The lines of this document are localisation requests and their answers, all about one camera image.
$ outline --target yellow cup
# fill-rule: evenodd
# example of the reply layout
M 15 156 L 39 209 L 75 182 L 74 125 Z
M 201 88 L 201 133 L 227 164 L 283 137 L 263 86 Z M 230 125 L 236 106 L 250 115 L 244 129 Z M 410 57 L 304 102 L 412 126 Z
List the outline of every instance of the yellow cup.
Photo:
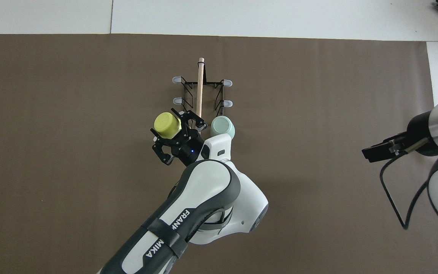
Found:
M 167 139 L 172 139 L 182 129 L 180 120 L 169 112 L 158 115 L 153 127 L 163 138 Z

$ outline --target white floor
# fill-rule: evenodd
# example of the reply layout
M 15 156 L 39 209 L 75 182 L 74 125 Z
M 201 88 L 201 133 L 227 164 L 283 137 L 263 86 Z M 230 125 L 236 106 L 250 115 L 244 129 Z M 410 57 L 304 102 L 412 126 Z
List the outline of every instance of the white floor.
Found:
M 0 33 L 178 35 L 428 41 L 438 101 L 434 0 L 0 0 Z

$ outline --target brown mat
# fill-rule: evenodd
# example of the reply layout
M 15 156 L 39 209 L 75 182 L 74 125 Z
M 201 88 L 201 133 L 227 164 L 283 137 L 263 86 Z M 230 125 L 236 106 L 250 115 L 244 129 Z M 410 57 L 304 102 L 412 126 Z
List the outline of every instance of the brown mat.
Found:
M 438 273 L 426 194 L 404 231 L 360 151 L 432 108 L 424 42 L 164 35 L 0 35 L 0 273 L 95 273 L 162 203 L 184 167 L 149 129 L 199 57 L 234 82 L 233 162 L 270 209 L 173 274 Z M 403 215 L 433 161 L 387 171 Z

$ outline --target wooden stick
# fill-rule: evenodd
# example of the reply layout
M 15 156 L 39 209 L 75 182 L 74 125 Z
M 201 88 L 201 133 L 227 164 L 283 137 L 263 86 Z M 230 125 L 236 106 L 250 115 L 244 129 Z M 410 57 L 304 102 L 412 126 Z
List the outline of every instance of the wooden stick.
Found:
M 198 80 L 197 80 L 197 115 L 202 116 L 202 86 L 204 85 L 204 58 L 198 59 Z

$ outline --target green cup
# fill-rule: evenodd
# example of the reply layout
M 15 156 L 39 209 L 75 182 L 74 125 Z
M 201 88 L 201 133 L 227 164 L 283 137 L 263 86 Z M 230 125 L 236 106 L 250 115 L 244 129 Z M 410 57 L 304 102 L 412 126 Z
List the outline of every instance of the green cup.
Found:
M 236 129 L 234 128 L 231 120 L 226 116 L 217 116 L 212 120 L 211 123 L 211 136 L 214 137 L 219 134 L 227 133 L 231 136 L 231 139 L 234 138 L 234 134 L 236 133 Z

